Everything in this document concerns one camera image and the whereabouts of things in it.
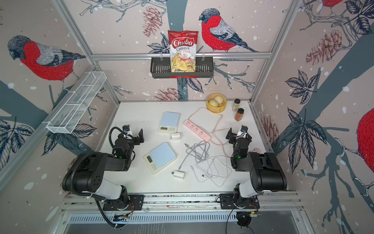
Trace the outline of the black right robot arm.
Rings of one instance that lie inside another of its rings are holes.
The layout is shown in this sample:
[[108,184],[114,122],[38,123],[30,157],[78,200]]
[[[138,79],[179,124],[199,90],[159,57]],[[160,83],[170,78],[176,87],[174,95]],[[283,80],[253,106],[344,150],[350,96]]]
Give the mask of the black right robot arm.
[[286,191],[287,179],[275,154],[249,151],[252,137],[247,126],[241,126],[238,133],[229,129],[226,139],[233,146],[230,158],[232,168],[237,172],[249,172],[249,179],[238,183],[233,189],[233,204],[236,207],[246,208],[250,205],[257,209],[252,201],[262,192]]

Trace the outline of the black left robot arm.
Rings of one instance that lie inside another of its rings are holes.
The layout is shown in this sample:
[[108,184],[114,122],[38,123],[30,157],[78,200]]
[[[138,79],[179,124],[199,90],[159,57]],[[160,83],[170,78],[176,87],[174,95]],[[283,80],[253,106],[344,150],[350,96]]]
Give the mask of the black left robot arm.
[[144,142],[143,131],[130,134],[130,127],[113,127],[109,132],[112,152],[93,152],[77,157],[62,181],[62,188],[77,196],[94,198],[100,211],[140,211],[143,195],[129,195],[123,185],[104,178],[105,172],[126,172],[135,159],[134,147]]

